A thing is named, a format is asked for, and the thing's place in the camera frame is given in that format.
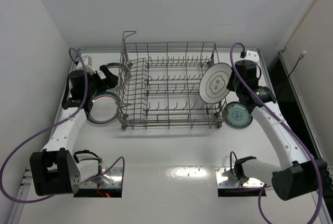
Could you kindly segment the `white plate with grey pattern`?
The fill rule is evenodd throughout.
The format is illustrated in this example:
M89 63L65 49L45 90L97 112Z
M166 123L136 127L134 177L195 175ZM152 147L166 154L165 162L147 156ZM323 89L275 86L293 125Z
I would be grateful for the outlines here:
M208 68L199 84L199 96L207 104L222 101L229 93L227 84L232 69L227 63L217 63Z

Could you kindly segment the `green blue floral plate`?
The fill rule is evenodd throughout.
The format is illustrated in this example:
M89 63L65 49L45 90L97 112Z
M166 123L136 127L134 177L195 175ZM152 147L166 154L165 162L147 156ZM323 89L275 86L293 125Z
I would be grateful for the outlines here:
M244 129L253 121L253 117L248 112L247 108L237 101L228 103L225 112L226 124L235 129Z

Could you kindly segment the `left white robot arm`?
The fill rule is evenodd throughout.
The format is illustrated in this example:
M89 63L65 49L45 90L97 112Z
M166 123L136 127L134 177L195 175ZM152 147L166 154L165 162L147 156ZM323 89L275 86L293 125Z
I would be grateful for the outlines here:
M42 150L30 156L38 196L77 193L81 183L101 174L102 159L98 155L93 153L92 158L79 160L80 152L73 151L79 131L90 116L93 100L118 84L118 77L106 65L99 69L105 78L89 67L78 68L68 75L61 123Z

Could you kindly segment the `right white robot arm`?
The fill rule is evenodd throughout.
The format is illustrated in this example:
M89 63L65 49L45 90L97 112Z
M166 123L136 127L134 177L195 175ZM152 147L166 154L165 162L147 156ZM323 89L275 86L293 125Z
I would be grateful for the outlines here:
M280 163L279 166L264 163L255 156L237 159L234 165L237 179L253 177L267 183L284 201L321 189L326 162L306 153L291 134L273 92L259 85L256 63L235 62L227 88L236 93L239 102L260 124Z

